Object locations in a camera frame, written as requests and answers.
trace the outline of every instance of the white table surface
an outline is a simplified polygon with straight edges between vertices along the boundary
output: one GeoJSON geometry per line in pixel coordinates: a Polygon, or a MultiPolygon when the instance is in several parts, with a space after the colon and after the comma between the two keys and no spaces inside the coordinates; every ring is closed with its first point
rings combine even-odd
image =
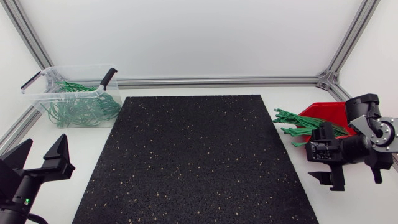
{"type": "MultiPolygon", "coordinates": [[[[300,113],[315,102],[334,101],[326,92],[314,87],[250,87],[250,88],[165,88],[121,90],[127,96],[192,96],[192,95],[251,95],[260,94],[271,118],[274,108],[300,113]]],[[[320,185],[308,175],[313,171],[329,171],[328,166],[308,162],[302,147],[293,147],[292,141],[300,141],[284,135],[275,124],[289,157],[295,167],[308,199],[321,224],[335,223],[398,223],[394,205],[398,202],[398,173],[382,170],[383,183],[375,184],[372,172],[365,164],[344,166],[345,191],[332,192],[329,186],[320,185]]],[[[42,116],[24,139],[34,143],[25,169],[41,167],[43,155],[57,138],[68,136],[70,161],[76,167],[70,180],[44,183],[37,195],[31,213],[44,217],[49,223],[71,223],[85,192],[97,160],[111,128],[58,129],[46,116],[42,116]]]]}

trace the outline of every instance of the black rubber mat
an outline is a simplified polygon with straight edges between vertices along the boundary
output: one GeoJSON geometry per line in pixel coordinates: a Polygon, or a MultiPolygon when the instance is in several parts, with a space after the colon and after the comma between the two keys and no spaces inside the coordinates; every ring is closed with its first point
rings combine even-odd
{"type": "Polygon", "coordinates": [[[318,222],[250,95],[126,98],[74,223],[318,222]]]}

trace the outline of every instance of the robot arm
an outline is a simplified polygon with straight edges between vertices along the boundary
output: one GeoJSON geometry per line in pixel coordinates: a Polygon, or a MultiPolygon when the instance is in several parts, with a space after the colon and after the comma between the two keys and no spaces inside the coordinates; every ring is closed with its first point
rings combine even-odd
{"type": "Polygon", "coordinates": [[[380,170],[390,169],[391,153],[398,152],[398,119],[382,117],[378,105],[375,94],[352,98],[345,103],[347,122],[356,131],[353,136],[335,139],[329,122],[313,131],[311,140],[305,145],[307,159],[328,164],[331,172],[311,172],[310,175],[321,184],[332,185],[331,190],[343,191],[343,165],[364,162],[371,168],[375,183],[382,183],[380,170]]]}

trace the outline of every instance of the metal bracket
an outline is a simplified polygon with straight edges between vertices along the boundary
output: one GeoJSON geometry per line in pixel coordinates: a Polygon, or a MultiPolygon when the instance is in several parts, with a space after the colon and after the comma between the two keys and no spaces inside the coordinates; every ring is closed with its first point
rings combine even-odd
{"type": "Polygon", "coordinates": [[[331,85],[339,84],[339,73],[332,72],[330,70],[326,70],[321,74],[317,75],[319,81],[317,83],[317,87],[322,88],[324,90],[329,90],[331,85]]]}

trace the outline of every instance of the aluminum frame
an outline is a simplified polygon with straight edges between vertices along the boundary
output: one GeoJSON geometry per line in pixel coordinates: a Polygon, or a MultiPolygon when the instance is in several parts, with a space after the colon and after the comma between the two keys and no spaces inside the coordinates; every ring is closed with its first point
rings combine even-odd
{"type": "MultiPolygon", "coordinates": [[[[369,22],[380,0],[363,0],[343,41],[328,68],[319,75],[307,77],[225,77],[225,78],[159,78],[118,80],[120,88],[192,88],[231,86],[316,86],[328,91],[337,101],[351,96],[339,84],[339,72],[369,22]]],[[[0,0],[10,20],[41,69],[53,66],[44,46],[31,26],[18,0],[0,0]]],[[[40,117],[30,107],[0,139],[0,152],[16,146],[40,117]]]]}

